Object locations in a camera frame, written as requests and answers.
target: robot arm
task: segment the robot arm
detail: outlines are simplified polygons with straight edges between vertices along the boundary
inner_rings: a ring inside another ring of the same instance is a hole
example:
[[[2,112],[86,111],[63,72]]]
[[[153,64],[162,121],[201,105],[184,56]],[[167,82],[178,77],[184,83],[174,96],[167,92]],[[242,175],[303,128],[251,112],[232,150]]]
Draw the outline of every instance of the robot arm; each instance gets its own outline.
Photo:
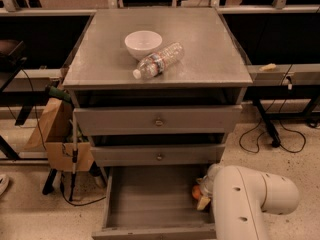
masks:
[[[240,166],[211,166],[200,190],[212,197],[218,240],[268,240],[262,213],[291,213],[300,199],[290,179]]]

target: gray table surface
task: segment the gray table surface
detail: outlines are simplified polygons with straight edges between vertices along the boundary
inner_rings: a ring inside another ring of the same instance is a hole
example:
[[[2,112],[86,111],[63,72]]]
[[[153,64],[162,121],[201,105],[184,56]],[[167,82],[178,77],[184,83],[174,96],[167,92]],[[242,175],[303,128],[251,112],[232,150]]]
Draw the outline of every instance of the gray table surface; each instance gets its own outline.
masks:
[[[131,32],[159,33],[165,47],[180,42],[184,58],[163,74],[136,80],[138,61],[124,39]],[[70,90],[110,88],[246,87],[246,65],[213,8],[98,10],[63,83]]]

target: drawer handle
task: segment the drawer handle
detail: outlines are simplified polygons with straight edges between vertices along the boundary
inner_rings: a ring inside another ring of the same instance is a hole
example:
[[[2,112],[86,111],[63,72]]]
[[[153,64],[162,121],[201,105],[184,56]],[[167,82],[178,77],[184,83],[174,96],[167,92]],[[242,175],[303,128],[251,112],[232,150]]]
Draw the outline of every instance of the drawer handle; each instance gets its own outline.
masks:
[[[162,159],[163,159],[163,155],[162,155],[162,154],[158,154],[158,155],[157,155],[157,160],[158,160],[158,161],[162,161]]]
[[[163,121],[160,119],[160,118],[157,118],[156,119],[156,121],[155,121],[155,125],[157,126],[157,127],[160,127],[160,126],[162,126],[164,123],[163,123]]]

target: clear water bottle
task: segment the clear water bottle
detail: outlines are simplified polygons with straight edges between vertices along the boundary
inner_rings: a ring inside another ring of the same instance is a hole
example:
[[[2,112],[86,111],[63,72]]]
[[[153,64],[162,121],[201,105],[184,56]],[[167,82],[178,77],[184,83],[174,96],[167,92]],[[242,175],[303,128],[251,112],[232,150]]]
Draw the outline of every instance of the clear water bottle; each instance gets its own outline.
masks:
[[[180,43],[173,43],[162,50],[143,58],[133,71],[136,79],[148,79],[161,74],[170,65],[181,60],[184,49]]]

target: cardboard box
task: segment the cardboard box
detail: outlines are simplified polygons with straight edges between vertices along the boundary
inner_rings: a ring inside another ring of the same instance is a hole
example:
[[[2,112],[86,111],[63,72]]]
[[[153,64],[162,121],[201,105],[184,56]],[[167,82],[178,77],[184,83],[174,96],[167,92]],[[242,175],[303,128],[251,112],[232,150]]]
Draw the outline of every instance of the cardboard box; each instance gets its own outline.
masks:
[[[39,127],[33,131],[24,150],[46,151],[52,169],[72,171],[73,143],[65,143],[71,130],[70,119],[72,107],[61,100],[50,98],[39,120]],[[90,170],[94,161],[90,147],[89,142],[78,143],[77,171]]]

